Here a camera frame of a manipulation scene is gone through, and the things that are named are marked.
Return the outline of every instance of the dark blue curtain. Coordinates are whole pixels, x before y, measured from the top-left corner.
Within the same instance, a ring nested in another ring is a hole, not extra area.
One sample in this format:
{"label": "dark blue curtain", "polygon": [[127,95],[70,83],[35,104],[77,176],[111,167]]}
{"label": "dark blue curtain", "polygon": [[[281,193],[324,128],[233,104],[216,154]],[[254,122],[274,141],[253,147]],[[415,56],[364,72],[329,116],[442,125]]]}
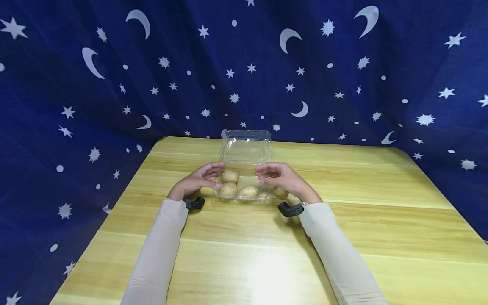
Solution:
{"label": "dark blue curtain", "polygon": [[0,300],[48,304],[163,136],[405,151],[488,239],[488,4],[0,3]]}

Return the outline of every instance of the left hand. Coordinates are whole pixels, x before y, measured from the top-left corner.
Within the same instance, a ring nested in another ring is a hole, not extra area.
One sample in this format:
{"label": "left hand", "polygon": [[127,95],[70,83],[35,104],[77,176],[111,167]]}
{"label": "left hand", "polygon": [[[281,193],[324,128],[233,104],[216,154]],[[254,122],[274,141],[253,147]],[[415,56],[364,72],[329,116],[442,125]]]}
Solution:
{"label": "left hand", "polygon": [[219,188],[220,184],[214,182],[218,173],[225,168],[224,162],[215,162],[197,168],[193,173],[181,179],[171,189],[168,198],[176,201],[198,191],[201,187]]}

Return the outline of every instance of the clear plastic container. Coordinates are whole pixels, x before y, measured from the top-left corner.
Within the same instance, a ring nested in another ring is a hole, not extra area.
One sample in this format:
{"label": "clear plastic container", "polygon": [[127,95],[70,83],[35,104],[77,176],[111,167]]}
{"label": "clear plastic container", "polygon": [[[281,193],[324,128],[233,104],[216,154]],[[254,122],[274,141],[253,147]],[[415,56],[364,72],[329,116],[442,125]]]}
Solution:
{"label": "clear plastic container", "polygon": [[[225,162],[225,169],[233,170],[239,174],[237,187],[252,185],[259,190],[257,198],[243,196],[223,196],[219,190],[215,195],[220,198],[238,200],[267,201],[273,197],[273,187],[259,184],[258,177],[254,175],[254,168],[271,161],[271,133],[267,130],[229,130],[222,131],[222,145],[219,160]],[[221,174],[217,182],[222,183]]]}

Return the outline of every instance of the beige sleeve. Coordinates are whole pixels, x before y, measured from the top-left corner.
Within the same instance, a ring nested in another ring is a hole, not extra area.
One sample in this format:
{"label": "beige sleeve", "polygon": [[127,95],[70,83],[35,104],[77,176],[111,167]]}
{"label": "beige sleeve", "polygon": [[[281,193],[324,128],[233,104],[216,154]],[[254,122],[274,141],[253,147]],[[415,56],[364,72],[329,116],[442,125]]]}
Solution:
{"label": "beige sleeve", "polygon": [[166,304],[169,281],[187,216],[184,201],[163,201],[139,253],[121,305]]}
{"label": "beige sleeve", "polygon": [[347,239],[330,206],[304,204],[300,221],[317,250],[340,305],[388,304],[378,284]]}

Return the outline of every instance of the tabletop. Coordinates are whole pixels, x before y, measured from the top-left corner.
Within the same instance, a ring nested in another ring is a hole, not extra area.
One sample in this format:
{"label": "tabletop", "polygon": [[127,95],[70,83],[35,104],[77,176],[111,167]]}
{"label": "tabletop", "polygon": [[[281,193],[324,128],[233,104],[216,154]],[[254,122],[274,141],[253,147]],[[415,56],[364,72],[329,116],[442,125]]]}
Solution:
{"label": "tabletop", "polygon": [[[119,304],[171,187],[218,160],[220,140],[155,144],[52,305]],[[391,147],[274,142],[329,203],[390,304],[488,304],[488,247],[404,152]],[[221,202],[190,212],[168,305],[337,304],[298,218],[277,202]]]}

